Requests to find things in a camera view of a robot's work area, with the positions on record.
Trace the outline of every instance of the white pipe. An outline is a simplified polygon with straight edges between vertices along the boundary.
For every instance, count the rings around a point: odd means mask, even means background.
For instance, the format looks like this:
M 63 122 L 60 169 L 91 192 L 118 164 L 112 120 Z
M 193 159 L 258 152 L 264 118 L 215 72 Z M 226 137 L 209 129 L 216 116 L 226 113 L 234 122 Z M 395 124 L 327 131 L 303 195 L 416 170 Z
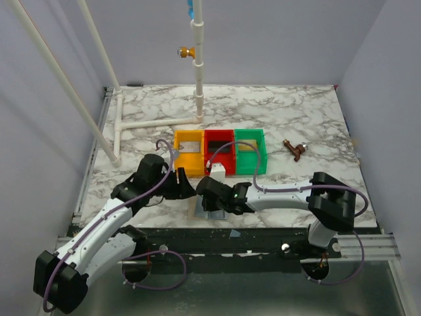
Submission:
M 99 54 L 103 60 L 103 63 L 105 64 L 105 68 L 107 68 L 108 74 L 112 80 L 112 84 L 114 85 L 116 92 L 120 93 L 121 92 L 120 84 L 118 83 L 114 69 L 112 69 L 110 59 L 108 58 L 107 52 L 105 51 L 103 42 L 101 41 L 101 37 L 99 36 L 95 23 L 93 22 L 89 8 L 87 7 L 85 0 L 78 0 L 78 4 L 79 4 L 79 8 L 82 14 L 84 15 L 85 21 L 87 23 L 87 27 L 89 28 L 89 31 L 91 32 L 93 41 L 99 50 Z
M 196 119 L 201 122 L 203 120 L 203 42 L 205 40 L 202 0 L 193 0 L 193 12 L 195 18 L 191 26 L 195 36 L 195 59 L 193 60 L 193 67 L 196 77 L 196 90 L 194 94 L 196 98 Z
M 123 117 L 123 93 L 117 95 L 116 119 L 114 121 L 114 154 L 120 158 L 121 124 Z
M 189 124 L 189 123 L 200 123 L 197 118 L 170 118 L 168 120 L 146 120 L 144 122 L 129 122 L 122 123 L 122 130 L 127 130 L 130 128 L 139 128 L 139 127 L 152 127 L 152 126 L 166 126 L 166 125 L 176 125 L 176 124 Z
M 42 38 L 41 34 L 38 32 L 36 25 L 32 22 L 22 3 L 19 0 L 7 0 L 7 2 L 9 3 L 16 17 L 19 19 L 21 25 L 24 27 L 26 33 L 37 47 L 39 53 L 44 58 L 51 72 L 53 72 L 55 78 L 60 82 L 60 85 L 73 103 L 73 106 L 88 125 L 89 129 L 91 130 L 95 139 L 98 141 L 99 145 L 102 147 L 103 151 L 107 154 L 107 157 L 110 159 L 112 165 L 114 167 L 119 167 L 121 165 L 120 160 L 117 159 L 117 157 L 112 152 L 110 145 L 105 140 L 95 121 L 92 119 L 89 111 L 86 109 L 84 103 L 79 98 L 79 95 L 74 90 L 72 84 L 66 77 L 66 74 L 63 72 L 53 53 L 50 51 L 50 48 Z

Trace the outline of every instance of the marble countertop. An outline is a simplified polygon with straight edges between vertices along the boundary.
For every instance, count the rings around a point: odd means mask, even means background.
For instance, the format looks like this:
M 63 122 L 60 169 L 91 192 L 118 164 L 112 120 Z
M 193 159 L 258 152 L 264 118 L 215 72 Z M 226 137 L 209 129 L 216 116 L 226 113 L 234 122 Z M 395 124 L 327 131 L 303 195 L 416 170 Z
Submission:
M 194 86 L 147 86 L 124 88 L 123 121 L 185 118 L 195 114 Z M 201 124 L 159 126 L 125 130 L 122 133 L 122 166 L 114 169 L 102 149 L 82 207 L 81 225 L 86 225 L 104 206 L 112 188 L 134 171 L 146 153 L 154 152 L 159 138 L 174 141 L 175 130 L 262 128 L 268 151 L 268 168 L 259 184 L 283 184 L 311 178 L 324 171 L 363 191 L 366 187 L 333 86 L 243 87 L 205 86 L 204 121 Z M 112 145 L 116 98 L 113 96 L 103 134 Z M 288 139 L 306 142 L 308 151 L 296 163 L 283 146 Z M 227 178 L 226 184 L 251 181 L 251 176 Z M 199 179 L 191 179 L 193 187 Z M 130 220 L 138 227 L 255 228 L 307 227 L 314 220 L 309 211 L 268 209 L 261 213 L 231 215 L 227 221 L 192 220 L 187 217 L 187 200 L 163 201 L 147 207 Z M 357 197 L 356 209 L 363 206 Z M 371 206 L 355 219 L 357 227 L 375 227 Z

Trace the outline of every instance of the spigot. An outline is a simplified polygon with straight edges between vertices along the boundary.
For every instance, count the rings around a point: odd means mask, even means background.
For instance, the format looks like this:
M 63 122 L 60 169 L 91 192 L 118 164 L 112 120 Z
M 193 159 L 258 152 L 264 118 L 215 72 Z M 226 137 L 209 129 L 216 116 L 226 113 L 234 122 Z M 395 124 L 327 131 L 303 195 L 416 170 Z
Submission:
M 195 48 L 186 48 L 186 47 L 180 47 L 177 50 L 177 54 L 178 56 L 180 56 L 181 58 L 186 58 L 187 56 L 193 57 L 193 59 L 195 58 Z
M 306 143 L 301 143 L 297 145 L 297 147 L 294 147 L 291 145 L 289 140 L 284 140 L 284 146 L 289 149 L 289 151 L 295 156 L 294 161 L 297 162 L 300 160 L 300 156 L 302 153 L 304 153 L 309 147 Z

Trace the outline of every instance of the white marble surface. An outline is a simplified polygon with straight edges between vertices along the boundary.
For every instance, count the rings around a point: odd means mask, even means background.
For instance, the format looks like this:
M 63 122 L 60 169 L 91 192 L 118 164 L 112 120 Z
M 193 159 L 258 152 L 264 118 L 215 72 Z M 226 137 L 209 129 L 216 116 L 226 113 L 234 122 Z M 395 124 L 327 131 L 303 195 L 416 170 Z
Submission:
M 150 86 L 124 89 L 123 120 L 142 121 L 184 118 L 195 113 L 193 86 Z M 263 128 L 268 151 L 268 170 L 258 177 L 260 184 L 281 184 L 310 179 L 324 171 L 340 181 L 366 192 L 358 160 L 348 135 L 332 86 L 318 87 L 239 87 L 206 86 L 205 119 L 202 124 L 162 126 L 125 130 L 122 133 L 122 167 L 114 169 L 99 150 L 83 206 L 82 226 L 88 223 L 109 198 L 112 188 L 136 169 L 141 158 L 154 151 L 158 138 L 174 141 L 175 130 Z M 115 97 L 107 115 L 104 136 L 113 142 Z M 309 150 L 298 163 L 282 145 L 288 139 L 297 145 L 306 142 Z M 248 180 L 230 178 L 226 183 Z M 191 181 L 193 187 L 198 180 Z M 362 200 L 357 197 L 357 210 Z M 306 227 L 313 222 L 309 211 L 270 209 L 227 221 L 187 219 L 187 201 L 164 201 L 141 209 L 130 221 L 139 227 Z M 374 227 L 371 206 L 355 220 L 357 227 Z

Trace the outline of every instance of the wall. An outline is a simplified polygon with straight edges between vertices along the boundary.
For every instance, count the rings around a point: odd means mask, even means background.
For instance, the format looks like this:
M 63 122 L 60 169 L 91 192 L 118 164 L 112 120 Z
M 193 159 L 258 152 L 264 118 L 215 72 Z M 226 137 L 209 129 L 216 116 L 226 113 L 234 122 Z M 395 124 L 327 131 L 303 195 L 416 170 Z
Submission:
M 377 218 L 397 239 L 421 311 L 421 2 L 389 0 L 338 96 Z
M 56 3 L 24 4 L 97 118 L 101 82 Z M 0 314 L 35 315 L 34 263 L 70 222 L 93 137 L 5 1 L 0 26 Z
M 385 0 L 204 0 L 206 84 L 337 84 Z M 62 0 L 101 78 L 76 1 Z M 186 0 L 87 0 L 122 84 L 194 84 Z

